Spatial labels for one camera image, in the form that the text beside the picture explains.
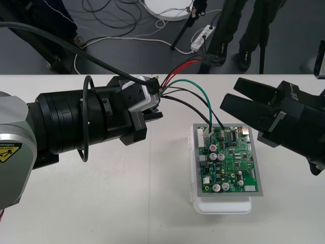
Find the yellow warning label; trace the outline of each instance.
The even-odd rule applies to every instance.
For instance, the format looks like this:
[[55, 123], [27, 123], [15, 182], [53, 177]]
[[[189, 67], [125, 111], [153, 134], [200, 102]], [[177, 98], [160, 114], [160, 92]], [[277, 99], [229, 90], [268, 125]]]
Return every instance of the yellow warning label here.
[[18, 152], [21, 149], [21, 143], [8, 143], [8, 144], [0, 144], [0, 162], [4, 163], [7, 161], [13, 154]]

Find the gray floor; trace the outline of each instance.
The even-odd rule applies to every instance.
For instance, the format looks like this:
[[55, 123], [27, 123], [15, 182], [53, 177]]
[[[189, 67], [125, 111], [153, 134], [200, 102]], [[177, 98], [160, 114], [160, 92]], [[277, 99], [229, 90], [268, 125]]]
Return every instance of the gray floor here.
[[[63, 0], [67, 9], [82, 11], [81, 1]], [[93, 7], [101, 7], [106, 0], [92, 1]], [[222, 8], [223, 1], [209, 0], [208, 9]], [[254, 0], [250, 0], [244, 10], [239, 29], [234, 40], [229, 45], [229, 57], [222, 67], [211, 69], [212, 74], [235, 74], [239, 73], [234, 65], [232, 56], [237, 53], [239, 40], [245, 32], [247, 23], [253, 11]], [[143, 6], [139, 5], [144, 16], [150, 16]], [[130, 12], [138, 15], [139, 11], [132, 5], [123, 5]], [[286, 5], [277, 15], [271, 25], [271, 34], [267, 46], [265, 73], [266, 74], [300, 74], [300, 65], [308, 58], [317, 54], [320, 40], [325, 39], [323, 25], [325, 23], [324, 0], [288, 0]], [[106, 8], [120, 18], [130, 17], [118, 10], [112, 1]], [[82, 18], [93, 19], [91, 14], [71, 13]], [[183, 51], [190, 51], [190, 38], [200, 28], [211, 22], [216, 13], [207, 14], [201, 17], [192, 28], [189, 28], [178, 44], [178, 48]], [[98, 13], [100, 18], [110, 18], [107, 13]], [[134, 37], [139, 34], [150, 34], [157, 30], [156, 19], [150, 17], [152, 21], [136, 27], [128, 34]], [[125, 32], [125, 30], [112, 29], [101, 25], [97, 21], [85, 21], [78, 18], [74, 20], [82, 25], [96, 30], [98, 33], [114, 36]], [[164, 29], [151, 35], [151, 39], [161, 39], [172, 43], [184, 25], [184, 21], [169, 22]], [[78, 33], [86, 40], [98, 37], [88, 29], [79, 28]], [[19, 39], [7, 29], [0, 29], [0, 74], [53, 74], [49, 71], [43, 58], [36, 53], [27, 43]], [[105, 40], [87, 50], [88, 53], [105, 61], [119, 69], [131, 74], [158, 74], [169, 73], [170, 70], [183, 60], [190, 57], [177, 51], [171, 51], [169, 47], [162, 43], [142, 42], [142, 41], [121, 41]], [[259, 68], [259, 49], [252, 56], [252, 65], [247, 74], [257, 74]], [[86, 60], [78, 59], [78, 68], [83, 74], [108, 74], [109, 72]], [[185, 73], [197, 73], [199, 66], [193, 66]]]

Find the tripod leg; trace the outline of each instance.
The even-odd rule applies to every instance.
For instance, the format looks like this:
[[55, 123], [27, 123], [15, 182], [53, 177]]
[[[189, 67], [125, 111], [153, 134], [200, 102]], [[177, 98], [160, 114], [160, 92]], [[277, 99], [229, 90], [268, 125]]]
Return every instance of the tripod leg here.
[[183, 26], [181, 32], [178, 34], [178, 36], [176, 37], [174, 43], [171, 45], [171, 49], [174, 50], [175, 49], [175, 46], [177, 45], [177, 43], [179, 42], [179, 40], [182, 38], [182, 36], [184, 35], [185, 31], [187, 30], [187, 28], [189, 27], [189, 23], [191, 20], [192, 17], [190, 16], [187, 20], [187, 22], [185, 23], [185, 25]]

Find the white power strip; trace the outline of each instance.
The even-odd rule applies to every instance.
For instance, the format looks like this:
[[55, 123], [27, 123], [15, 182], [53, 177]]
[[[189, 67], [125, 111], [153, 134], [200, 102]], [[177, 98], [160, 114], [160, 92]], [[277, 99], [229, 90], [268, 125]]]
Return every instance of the white power strip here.
[[214, 29], [215, 29], [215, 27], [212, 27], [212, 29], [210, 29], [210, 25], [207, 25], [204, 28], [204, 30], [199, 34], [199, 36], [195, 39], [195, 41], [191, 44], [191, 50], [194, 52], [199, 51], [199, 49], [204, 44], [204, 39], [202, 38], [202, 36], [205, 35], [206, 39], [208, 39], [208, 37], [212, 34]]

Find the black pants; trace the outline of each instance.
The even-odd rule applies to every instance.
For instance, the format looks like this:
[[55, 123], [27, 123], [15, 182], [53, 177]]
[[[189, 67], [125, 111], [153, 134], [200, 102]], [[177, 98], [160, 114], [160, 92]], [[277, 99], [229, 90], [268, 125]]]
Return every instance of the black pants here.
[[[223, 35], [222, 43], [228, 44], [234, 38], [234, 34], [238, 29], [240, 18], [242, 17], [242, 10], [248, 0], [238, 0], [233, 12], [233, 15], [229, 21], [227, 29]], [[286, 0], [268, 0], [270, 2], [268, 12], [266, 13], [268, 16], [267, 19], [267, 29], [265, 36], [265, 46], [267, 45], [269, 38], [269, 25], [275, 19], [275, 16], [278, 10], [284, 5]], [[254, 4], [254, 12], [252, 17], [248, 23], [248, 27], [246, 29], [245, 34], [240, 40], [240, 50], [245, 51], [255, 51], [256, 47], [259, 45], [259, 36], [261, 33], [261, 25], [262, 25], [262, 17], [263, 17], [263, 4], [265, 0], [255, 0]]]

